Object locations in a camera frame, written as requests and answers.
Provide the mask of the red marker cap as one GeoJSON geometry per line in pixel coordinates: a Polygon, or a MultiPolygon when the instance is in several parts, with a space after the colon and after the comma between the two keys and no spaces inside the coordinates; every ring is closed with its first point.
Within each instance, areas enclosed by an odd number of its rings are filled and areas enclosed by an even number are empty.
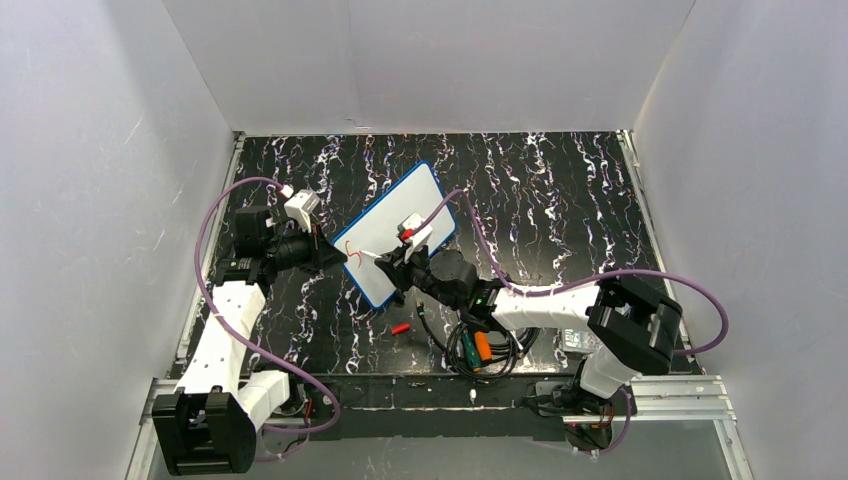
{"type": "Polygon", "coordinates": [[[405,333],[409,330],[410,330],[410,324],[409,323],[401,323],[401,324],[395,325],[391,329],[391,334],[392,335],[400,335],[400,334],[405,333]]]}

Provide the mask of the blue framed whiteboard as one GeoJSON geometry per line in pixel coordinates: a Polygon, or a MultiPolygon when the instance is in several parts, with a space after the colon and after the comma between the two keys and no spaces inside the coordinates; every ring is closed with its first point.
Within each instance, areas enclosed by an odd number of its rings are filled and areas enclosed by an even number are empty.
{"type": "Polygon", "coordinates": [[[371,308],[384,307],[392,297],[393,286],[373,259],[360,250],[384,254],[400,246],[398,224],[412,213],[426,218],[444,197],[431,164],[421,161],[333,239],[332,244],[348,256],[345,272],[371,308]]]}

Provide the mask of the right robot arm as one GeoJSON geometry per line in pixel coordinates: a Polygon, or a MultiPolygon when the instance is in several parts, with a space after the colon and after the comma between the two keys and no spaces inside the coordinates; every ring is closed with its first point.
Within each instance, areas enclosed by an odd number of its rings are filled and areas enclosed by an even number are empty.
{"type": "Polygon", "coordinates": [[[457,250],[429,255],[407,247],[377,255],[375,266],[397,294],[412,287],[456,311],[471,333],[532,328],[589,330],[601,343],[581,361],[564,397],[608,400],[639,374],[670,372],[682,308],[627,274],[609,274],[565,291],[483,280],[457,250]]]}

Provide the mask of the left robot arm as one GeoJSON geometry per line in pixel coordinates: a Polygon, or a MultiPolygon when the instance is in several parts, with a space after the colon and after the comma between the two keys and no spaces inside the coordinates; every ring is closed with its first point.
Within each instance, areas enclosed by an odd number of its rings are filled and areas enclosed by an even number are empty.
{"type": "Polygon", "coordinates": [[[280,219],[267,207],[237,211],[233,255],[216,267],[194,355],[174,391],[153,403],[155,431],[174,476],[247,472],[259,430],[289,400],[286,369],[242,379],[245,343],[280,273],[320,272],[345,256],[327,241],[310,207],[287,202],[284,211],[280,219]]]}

